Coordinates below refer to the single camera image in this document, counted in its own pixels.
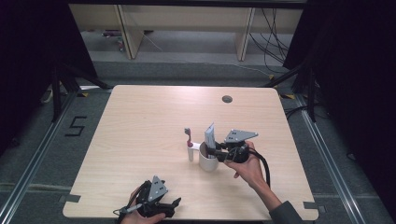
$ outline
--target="wooden table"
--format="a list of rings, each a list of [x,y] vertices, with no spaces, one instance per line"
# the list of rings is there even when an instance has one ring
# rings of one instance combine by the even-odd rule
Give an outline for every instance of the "wooden table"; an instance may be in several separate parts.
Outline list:
[[[229,95],[231,103],[222,102]],[[127,204],[129,195],[154,175],[169,192],[162,203],[181,197],[173,219],[265,220],[264,204],[234,171],[224,164],[208,173],[198,156],[188,159],[184,128],[192,141],[204,141],[215,123],[222,142],[231,129],[257,132],[251,139],[267,159],[273,191],[289,200],[304,220],[318,218],[289,125],[274,89],[184,86],[117,86],[106,105],[67,202],[67,217],[116,217],[113,210]]]

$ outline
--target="white cup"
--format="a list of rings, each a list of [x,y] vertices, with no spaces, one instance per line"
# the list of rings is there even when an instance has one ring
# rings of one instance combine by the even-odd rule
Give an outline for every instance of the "white cup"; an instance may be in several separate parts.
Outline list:
[[[193,161],[193,151],[199,151],[199,166],[207,171],[212,172],[215,171],[219,166],[218,159],[215,158],[208,158],[206,153],[206,143],[203,142],[201,145],[194,143],[193,147],[188,147],[189,152],[189,160]]]

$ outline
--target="gray bracket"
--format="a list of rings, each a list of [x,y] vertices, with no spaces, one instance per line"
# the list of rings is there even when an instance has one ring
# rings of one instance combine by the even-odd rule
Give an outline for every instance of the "gray bracket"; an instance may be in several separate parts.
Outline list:
[[[148,201],[152,202],[159,197],[162,197],[165,193],[168,192],[168,189],[163,184],[161,179],[158,176],[152,177],[151,188],[149,190]]]
[[[258,133],[245,132],[240,130],[231,129],[227,137],[224,139],[224,143],[238,143],[245,141],[249,138],[258,136]]]

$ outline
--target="black cable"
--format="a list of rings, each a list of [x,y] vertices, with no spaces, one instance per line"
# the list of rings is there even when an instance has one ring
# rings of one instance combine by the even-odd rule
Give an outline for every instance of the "black cable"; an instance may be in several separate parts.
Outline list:
[[[268,51],[269,51],[269,50],[268,50],[268,45],[269,45],[269,43],[271,42],[271,36],[274,34],[274,32],[273,32],[273,28],[272,28],[270,22],[268,21],[266,15],[265,15],[265,12],[264,12],[263,8],[262,8],[262,14],[264,15],[264,18],[265,18],[265,20],[267,21],[268,27],[270,28],[270,31],[271,31],[271,32],[270,32],[270,36],[268,37],[267,44],[266,44],[266,46],[265,46],[265,51],[268,52]],[[271,68],[268,67],[267,61],[266,61],[266,54],[264,54],[264,64],[265,64],[265,67],[266,67],[268,70],[270,70],[271,72],[274,72],[274,73],[283,73],[283,72],[274,71],[274,70],[272,70]]]
[[[265,36],[263,36],[262,33],[260,33],[260,35],[261,35],[262,38],[265,40],[265,42],[269,42],[269,40],[268,40],[267,38],[265,38]],[[276,45],[276,44],[274,44],[274,43],[269,42],[269,44],[272,45],[272,46],[274,46],[274,47],[277,47],[277,48],[278,48],[278,45]]]
[[[283,63],[283,60],[279,57],[277,57],[273,52],[269,51],[268,49],[266,49],[265,47],[263,47],[254,37],[252,34],[250,34],[251,39],[253,40],[253,42],[256,44],[256,46],[262,50],[263,52],[269,54],[271,57],[273,57],[275,60],[279,61],[280,63]]]
[[[302,105],[302,106],[299,106],[299,107],[296,107],[296,108],[285,109],[284,111],[285,111],[286,119],[289,119],[291,117],[291,115],[294,114],[295,112],[297,112],[299,110],[305,110],[307,108],[308,108],[308,105]]]
[[[264,38],[263,36],[262,37],[265,40],[267,40],[267,43],[268,43],[268,42],[270,42],[271,36],[273,35],[274,39],[276,40],[276,43],[277,43],[277,45],[274,45],[274,46],[278,47],[279,53],[282,56],[282,58],[286,57],[286,54],[283,51],[283,48],[282,48],[281,45],[283,45],[283,47],[286,48],[286,50],[289,50],[289,48],[285,44],[283,44],[283,42],[280,41],[279,38],[277,37],[277,31],[276,31],[276,8],[273,8],[273,25],[271,25],[270,22],[268,21],[268,18],[265,15],[265,12],[264,12],[263,8],[262,8],[262,15],[264,16],[264,18],[265,18],[265,20],[267,22],[267,25],[268,25],[268,27],[270,28],[270,31],[271,31],[270,37],[269,37],[268,40],[266,38]]]
[[[315,113],[315,115],[316,115],[317,117],[320,117],[321,119],[331,119],[329,116],[325,117],[325,116],[320,115],[320,114],[318,114],[318,113]]]
[[[128,204],[125,206],[125,208],[129,208],[131,207],[131,204],[134,202],[134,199],[136,199],[137,194],[139,194],[140,190],[142,190],[143,186],[145,186],[146,182],[143,183],[142,185],[140,185],[140,187],[136,190],[136,193],[131,197],[131,199],[129,200]],[[120,213],[116,213],[119,212],[121,209],[116,209],[113,211],[113,214],[116,216],[120,216]]]
[[[264,166],[264,170],[265,170],[265,182],[267,182],[268,187],[271,188],[270,168],[268,166],[267,160],[259,152],[257,152],[256,149],[254,149],[252,147],[248,147],[247,149],[249,149],[249,152],[248,152],[249,154],[256,156],[257,158],[259,158],[262,161],[262,165]]]
[[[270,27],[271,33],[273,33],[274,38],[276,39],[276,42],[278,42],[280,45],[283,45],[284,48],[289,49],[288,46],[286,46],[282,41],[279,40],[279,38],[277,38],[277,32],[274,32],[274,29],[276,30],[276,26],[271,27],[270,22],[268,21],[265,12],[262,8],[262,15],[264,16],[265,20],[267,21],[268,26]],[[276,24],[276,8],[273,8],[273,23]]]
[[[346,157],[352,161],[356,161],[355,155],[352,152],[348,152]]]

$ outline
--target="wire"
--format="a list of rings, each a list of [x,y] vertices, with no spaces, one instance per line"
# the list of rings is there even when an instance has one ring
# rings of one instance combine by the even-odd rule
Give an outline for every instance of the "wire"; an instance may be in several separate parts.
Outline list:
[[[137,27],[139,26],[137,24],[137,22],[135,21],[134,17],[131,15],[131,13],[126,13],[126,15],[132,20],[132,22],[134,23],[134,25],[136,25]],[[145,37],[155,48],[159,49],[161,52],[164,52],[164,50],[162,48],[160,48],[157,44],[154,43],[154,41],[152,41],[148,36],[145,35],[145,33],[143,31],[140,31],[140,33],[143,35],[143,37]],[[185,62],[185,63],[198,63],[198,62],[191,62],[191,61],[187,61],[187,60],[182,60],[182,59],[175,59],[175,58],[169,58],[168,59],[172,60],[172,61],[179,61],[179,62]],[[247,69],[247,70],[251,70],[251,71],[256,71],[256,72],[260,72],[262,74],[267,75],[268,77],[270,76],[270,74],[257,69],[257,68],[249,68],[249,67],[245,67],[239,64],[234,64],[234,63],[229,63],[228,65],[232,65],[232,66],[236,66],[239,68],[243,68],[243,69]],[[279,73],[277,71],[273,71],[272,69],[270,69],[267,65],[265,65],[267,67],[268,70],[270,70],[271,72],[276,72]]]
[[[348,152],[346,157],[352,161],[356,161],[355,155],[352,152]]]
[[[267,182],[268,187],[271,188],[270,168],[268,166],[267,160],[264,158],[264,156],[262,156],[259,152],[257,152],[256,149],[252,147],[247,147],[247,149],[249,149],[248,151],[249,154],[256,156],[262,161],[262,165],[264,166],[264,170],[265,170],[265,182]]]
[[[285,54],[285,52],[283,52],[283,49],[282,49],[282,47],[281,47],[281,41],[279,40],[279,38],[277,38],[277,30],[276,30],[276,8],[273,8],[273,29],[272,29],[274,32],[273,32],[273,34],[274,34],[274,38],[276,39],[276,43],[277,43],[277,46],[278,46],[278,49],[279,49],[279,53],[280,53],[280,55],[282,55],[282,58],[283,58],[283,60],[285,60],[285,58],[286,58],[286,54]]]
[[[268,64],[267,64],[267,61],[266,61],[266,54],[269,54],[271,57],[273,57],[274,59],[278,60],[280,63],[283,63],[283,62],[284,62],[284,59],[285,59],[285,56],[286,56],[285,53],[283,52],[282,47],[280,46],[280,40],[277,38],[276,33],[274,33],[274,27],[276,27],[276,10],[273,10],[273,25],[271,25],[270,22],[268,21],[268,18],[267,18],[267,16],[265,15],[265,12],[264,12],[264,9],[263,9],[263,8],[262,8],[262,14],[263,14],[263,16],[264,16],[264,18],[265,18],[265,20],[266,20],[266,22],[267,22],[267,24],[268,24],[268,27],[270,28],[270,35],[269,35],[268,39],[264,38],[263,35],[261,34],[261,36],[264,38],[264,40],[266,40],[266,45],[265,45],[265,48],[264,48],[264,64],[265,64],[265,66],[267,67],[267,69],[269,69],[270,71],[272,71],[272,72],[274,72],[274,73],[282,73],[282,72],[274,71],[274,70],[272,70],[271,68],[269,68],[269,67],[268,67]],[[276,40],[277,45],[271,43],[271,37],[272,37],[272,36],[273,36],[274,39]],[[257,42],[253,37],[252,37],[252,39],[253,39],[253,41],[256,43],[256,45],[258,45],[258,42]],[[282,58],[279,58],[279,57],[275,56],[275,54],[272,53],[272,52],[269,53],[268,46],[269,46],[270,44],[271,44],[271,45],[274,45],[274,46],[276,46],[276,47],[278,47],[280,56],[281,56]]]
[[[318,114],[318,113],[315,113],[315,115],[316,115],[317,117],[320,117],[321,119],[331,119],[329,116],[325,117],[325,116],[320,115],[320,114]]]
[[[286,119],[289,119],[291,117],[291,115],[293,115],[295,112],[297,112],[299,110],[306,110],[307,108],[308,108],[308,105],[302,105],[302,106],[299,106],[299,107],[296,107],[296,108],[285,109],[284,111],[285,111]]]
[[[285,44],[283,44],[282,41],[279,40],[279,38],[277,38],[277,31],[276,31],[276,8],[273,8],[273,27],[271,27],[270,22],[268,21],[264,9],[262,8],[262,15],[264,16],[265,20],[267,21],[267,24],[271,30],[271,33],[274,35],[274,38],[276,39],[276,43],[282,45],[285,49],[289,49],[288,46],[286,46]]]
[[[264,35],[262,35],[262,33],[260,33],[260,35],[262,36],[262,38],[266,41],[266,42],[269,42],[269,44],[270,45],[272,45],[272,46],[274,46],[274,47],[279,47],[279,45],[278,44],[274,44],[274,43],[271,43],[270,42],[270,40],[268,40],[267,38],[265,38],[265,36]],[[281,47],[283,50],[289,50],[289,48],[286,48],[286,47]]]
[[[271,57],[273,57],[275,60],[279,61],[280,63],[283,63],[283,60],[279,57],[277,57],[273,52],[269,51],[267,48],[263,47],[254,37],[252,34],[250,34],[251,39],[253,42],[256,44],[256,46],[262,50],[264,53],[269,54]]]
[[[136,193],[131,197],[131,199],[129,200],[128,204],[124,208],[129,208],[131,206],[131,204],[134,201],[134,199],[136,199],[137,194],[139,194],[140,190],[142,190],[143,186],[145,186],[145,185],[146,185],[146,182],[143,183],[142,185],[140,185],[140,187],[136,190]],[[114,210],[113,214],[116,215],[116,216],[120,216],[121,215],[121,212],[120,212],[121,209]]]

